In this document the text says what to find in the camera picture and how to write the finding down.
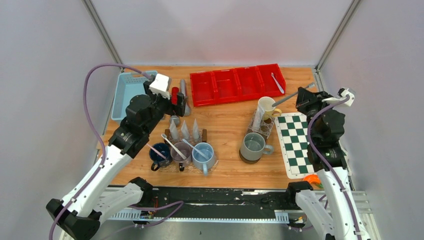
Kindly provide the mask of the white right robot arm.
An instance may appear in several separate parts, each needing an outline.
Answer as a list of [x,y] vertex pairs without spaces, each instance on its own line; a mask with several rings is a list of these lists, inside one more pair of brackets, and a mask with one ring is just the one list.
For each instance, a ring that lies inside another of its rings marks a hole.
[[321,204],[311,184],[292,182],[285,195],[286,204],[300,208],[322,240],[369,240],[349,183],[349,171],[340,138],[345,133],[345,114],[335,108],[351,106],[355,95],[340,88],[338,97],[304,87],[297,91],[296,109],[306,115],[307,157],[317,174],[329,209]]

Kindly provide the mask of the clear textured plastic sheet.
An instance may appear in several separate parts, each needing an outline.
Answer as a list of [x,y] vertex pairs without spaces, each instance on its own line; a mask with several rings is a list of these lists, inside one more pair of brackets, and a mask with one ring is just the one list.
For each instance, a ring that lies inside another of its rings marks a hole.
[[255,127],[257,125],[255,123],[256,112],[257,111],[255,110],[252,114],[252,118],[250,120],[249,125],[247,126],[245,135],[249,133],[258,133],[264,138],[265,141],[267,141],[274,127],[274,120],[272,118],[268,118],[266,121],[261,120],[261,122],[259,123],[259,127]]

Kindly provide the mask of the grey green mug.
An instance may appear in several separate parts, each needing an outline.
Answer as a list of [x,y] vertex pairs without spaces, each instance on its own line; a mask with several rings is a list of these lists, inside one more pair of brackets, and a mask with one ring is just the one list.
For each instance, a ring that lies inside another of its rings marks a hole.
[[266,144],[265,139],[260,134],[251,132],[244,136],[239,149],[239,156],[243,162],[255,164],[263,155],[270,155],[273,152],[274,147]]

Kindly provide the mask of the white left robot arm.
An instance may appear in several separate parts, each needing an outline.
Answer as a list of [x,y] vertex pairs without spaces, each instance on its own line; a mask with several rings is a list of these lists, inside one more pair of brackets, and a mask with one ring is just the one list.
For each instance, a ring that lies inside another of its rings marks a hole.
[[75,240],[90,240],[109,217],[131,205],[149,206],[153,187],[136,177],[121,190],[105,198],[102,193],[112,179],[129,164],[149,142],[149,136],[164,115],[182,117],[187,98],[178,87],[168,92],[154,82],[143,84],[145,93],[134,96],[105,147],[105,154],[84,178],[62,199],[52,198],[46,210],[56,225]]

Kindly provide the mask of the cream yellow mug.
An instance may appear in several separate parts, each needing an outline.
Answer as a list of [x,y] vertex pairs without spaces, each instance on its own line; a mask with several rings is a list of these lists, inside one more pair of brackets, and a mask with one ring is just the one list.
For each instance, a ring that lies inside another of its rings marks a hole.
[[258,107],[259,112],[262,113],[262,120],[267,121],[270,118],[279,117],[282,114],[282,111],[273,104],[275,104],[276,101],[269,97],[269,96],[263,96],[258,100]]

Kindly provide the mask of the purple grey mug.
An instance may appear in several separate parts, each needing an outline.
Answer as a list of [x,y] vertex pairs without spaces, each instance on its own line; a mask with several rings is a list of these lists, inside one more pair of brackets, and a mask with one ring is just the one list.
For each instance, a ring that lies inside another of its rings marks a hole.
[[183,172],[186,167],[192,163],[192,149],[185,142],[176,142],[175,147],[171,147],[170,155],[176,163],[180,172]]

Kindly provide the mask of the white toothbrush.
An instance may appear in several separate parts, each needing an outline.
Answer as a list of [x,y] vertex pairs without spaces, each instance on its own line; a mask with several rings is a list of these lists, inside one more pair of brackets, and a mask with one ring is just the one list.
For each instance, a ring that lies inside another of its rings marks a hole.
[[161,137],[175,150],[175,152],[181,156],[183,159],[186,159],[187,157],[174,145],[172,142],[167,138],[167,135],[162,133]]

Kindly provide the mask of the grey toothpaste tube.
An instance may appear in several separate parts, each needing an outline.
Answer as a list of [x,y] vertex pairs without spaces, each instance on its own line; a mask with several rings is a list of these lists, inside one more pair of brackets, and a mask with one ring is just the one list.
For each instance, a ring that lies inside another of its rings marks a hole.
[[181,124],[180,131],[182,133],[182,138],[188,141],[191,135],[185,120]]

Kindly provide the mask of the light blue toothbrush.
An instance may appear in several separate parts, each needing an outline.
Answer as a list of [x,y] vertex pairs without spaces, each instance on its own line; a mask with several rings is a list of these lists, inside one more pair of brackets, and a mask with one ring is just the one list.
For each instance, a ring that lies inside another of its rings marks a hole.
[[199,155],[201,155],[203,158],[205,158],[206,160],[209,159],[209,157],[207,155],[205,155],[203,152],[201,152],[200,150],[196,149],[195,146],[193,146],[191,143],[189,143],[186,139],[182,139],[182,141],[186,144],[188,144],[193,150],[195,150]]
[[283,87],[280,85],[280,83],[279,83],[279,82],[278,82],[278,80],[276,79],[276,77],[275,77],[274,73],[272,72],[270,75],[271,75],[272,79],[274,80],[274,82],[275,82],[275,84],[276,84],[276,86],[277,86],[278,90],[281,92],[281,94],[282,94],[282,95],[284,95],[284,94],[285,94],[285,90],[283,89]]

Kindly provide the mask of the dark blue mug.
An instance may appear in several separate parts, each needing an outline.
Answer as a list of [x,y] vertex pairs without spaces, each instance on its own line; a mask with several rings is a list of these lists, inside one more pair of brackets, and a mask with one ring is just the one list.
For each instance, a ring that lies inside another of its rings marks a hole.
[[172,163],[171,150],[166,143],[156,143],[149,147],[149,157],[152,160],[150,169],[152,171],[166,168]]

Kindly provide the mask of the light blue mug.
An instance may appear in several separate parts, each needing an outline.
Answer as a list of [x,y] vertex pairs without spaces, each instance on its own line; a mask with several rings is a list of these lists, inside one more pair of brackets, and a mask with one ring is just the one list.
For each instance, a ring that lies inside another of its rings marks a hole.
[[192,163],[204,176],[208,176],[217,163],[217,156],[213,147],[206,142],[200,142],[192,149]]

